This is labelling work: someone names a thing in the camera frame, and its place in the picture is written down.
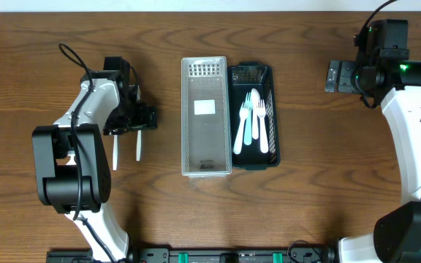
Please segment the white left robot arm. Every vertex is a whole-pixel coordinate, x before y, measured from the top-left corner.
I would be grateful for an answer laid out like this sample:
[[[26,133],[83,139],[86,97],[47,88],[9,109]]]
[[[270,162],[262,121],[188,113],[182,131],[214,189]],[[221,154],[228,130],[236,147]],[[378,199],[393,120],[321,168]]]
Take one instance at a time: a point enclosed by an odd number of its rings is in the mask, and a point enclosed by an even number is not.
[[[97,262],[127,258],[129,236],[108,202],[111,174],[102,135],[130,130],[137,109],[131,66],[120,56],[89,70],[68,111],[50,126],[32,133],[37,192],[44,205],[73,221]]]

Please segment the pale pink plastic spoon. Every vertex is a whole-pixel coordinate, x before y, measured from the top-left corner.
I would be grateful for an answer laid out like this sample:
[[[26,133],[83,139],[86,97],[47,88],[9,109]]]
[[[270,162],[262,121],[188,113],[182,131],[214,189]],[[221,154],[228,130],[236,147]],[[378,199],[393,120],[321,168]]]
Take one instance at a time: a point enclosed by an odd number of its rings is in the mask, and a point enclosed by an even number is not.
[[[257,121],[257,107],[259,104],[260,95],[259,91],[255,88],[251,90],[251,103],[252,103],[252,138],[257,140],[259,138],[259,128],[258,128],[258,121]]]

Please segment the mint green plastic fork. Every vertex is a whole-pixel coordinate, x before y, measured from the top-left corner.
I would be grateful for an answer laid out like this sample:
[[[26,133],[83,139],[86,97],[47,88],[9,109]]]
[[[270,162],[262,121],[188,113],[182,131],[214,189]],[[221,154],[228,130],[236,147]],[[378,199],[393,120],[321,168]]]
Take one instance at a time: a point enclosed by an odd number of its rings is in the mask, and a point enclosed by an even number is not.
[[[246,94],[245,105],[248,108],[248,116],[246,118],[244,135],[243,135],[243,143],[245,145],[250,145],[252,142],[252,131],[251,131],[251,111],[253,108],[252,100],[251,100],[251,92]]]

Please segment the white plastic fork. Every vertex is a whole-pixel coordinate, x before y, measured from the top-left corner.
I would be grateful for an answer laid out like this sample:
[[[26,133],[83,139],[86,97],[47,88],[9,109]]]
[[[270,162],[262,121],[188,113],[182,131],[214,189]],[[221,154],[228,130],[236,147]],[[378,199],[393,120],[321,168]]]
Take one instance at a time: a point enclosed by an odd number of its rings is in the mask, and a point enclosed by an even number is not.
[[[259,118],[259,146],[262,153],[269,151],[268,134],[265,126],[266,108],[265,101],[260,99],[257,105],[257,116]]]
[[[233,153],[235,155],[239,155],[241,153],[242,145],[243,145],[244,126],[245,126],[245,122],[248,116],[249,116],[248,103],[243,102],[239,111],[240,123],[238,126],[238,130],[237,130],[237,134],[236,134],[234,146],[233,146]]]

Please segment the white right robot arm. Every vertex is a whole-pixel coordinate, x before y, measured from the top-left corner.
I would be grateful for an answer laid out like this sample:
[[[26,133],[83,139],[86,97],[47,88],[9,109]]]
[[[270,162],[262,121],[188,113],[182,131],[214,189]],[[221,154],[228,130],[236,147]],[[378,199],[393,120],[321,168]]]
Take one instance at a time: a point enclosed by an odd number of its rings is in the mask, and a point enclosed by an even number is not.
[[[380,106],[401,174],[401,206],[373,233],[340,239],[340,262],[421,262],[421,61],[409,60],[407,36],[407,20],[367,23],[354,40],[355,61],[336,71],[338,91]]]

